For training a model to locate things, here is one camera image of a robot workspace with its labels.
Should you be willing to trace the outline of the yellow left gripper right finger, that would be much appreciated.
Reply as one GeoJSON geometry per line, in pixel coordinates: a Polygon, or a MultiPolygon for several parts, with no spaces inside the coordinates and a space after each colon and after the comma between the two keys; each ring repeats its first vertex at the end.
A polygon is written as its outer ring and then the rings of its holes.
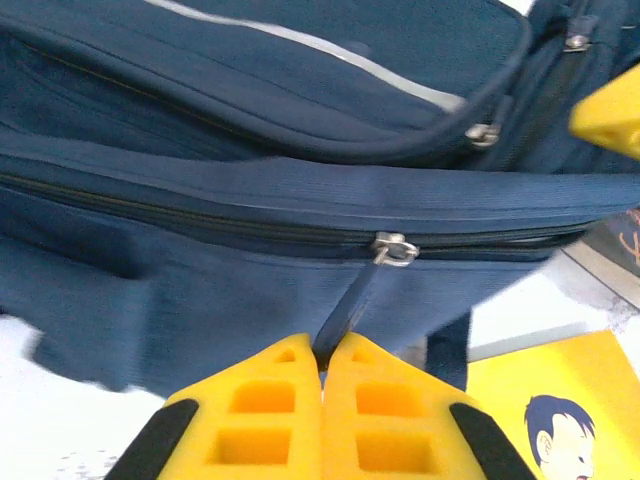
{"type": "Polygon", "coordinates": [[[531,479],[466,393],[350,333],[324,384],[326,479],[531,479]]]}

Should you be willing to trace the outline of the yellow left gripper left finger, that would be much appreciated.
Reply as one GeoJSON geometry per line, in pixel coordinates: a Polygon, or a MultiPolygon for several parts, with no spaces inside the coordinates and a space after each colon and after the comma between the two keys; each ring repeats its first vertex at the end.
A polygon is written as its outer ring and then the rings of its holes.
{"type": "Polygon", "coordinates": [[[321,385],[306,334],[171,395],[109,479],[319,479],[321,385]]]}

